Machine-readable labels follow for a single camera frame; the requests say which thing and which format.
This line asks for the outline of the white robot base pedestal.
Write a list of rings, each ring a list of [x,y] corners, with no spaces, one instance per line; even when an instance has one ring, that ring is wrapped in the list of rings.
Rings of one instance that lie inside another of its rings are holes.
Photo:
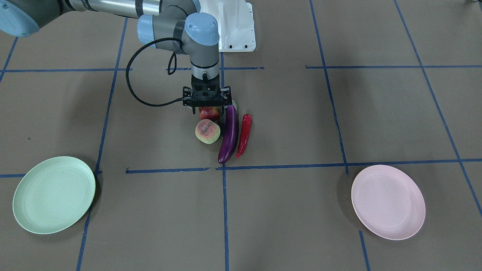
[[[246,0],[201,0],[200,10],[218,22],[218,51],[253,52],[256,48],[252,4]]]

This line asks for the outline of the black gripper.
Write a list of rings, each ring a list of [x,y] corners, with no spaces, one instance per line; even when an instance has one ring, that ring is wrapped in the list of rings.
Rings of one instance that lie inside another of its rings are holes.
[[[191,87],[183,88],[183,106],[190,107],[196,115],[199,107],[223,107],[224,112],[231,108],[231,88],[220,87],[220,75],[212,79],[202,76],[201,79],[191,76]]]

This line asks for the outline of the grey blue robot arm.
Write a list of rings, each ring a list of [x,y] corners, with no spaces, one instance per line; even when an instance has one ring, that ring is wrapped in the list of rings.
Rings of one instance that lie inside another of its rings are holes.
[[[1,31],[27,37],[67,12],[93,11],[137,19],[137,35],[143,44],[126,66],[126,84],[140,103],[154,107],[136,95],[130,82],[130,67],[146,48],[171,51],[170,64],[177,55],[188,55],[191,87],[175,100],[195,110],[200,107],[233,105],[230,87],[222,88],[219,77],[218,22],[201,12],[198,0],[2,0]]]

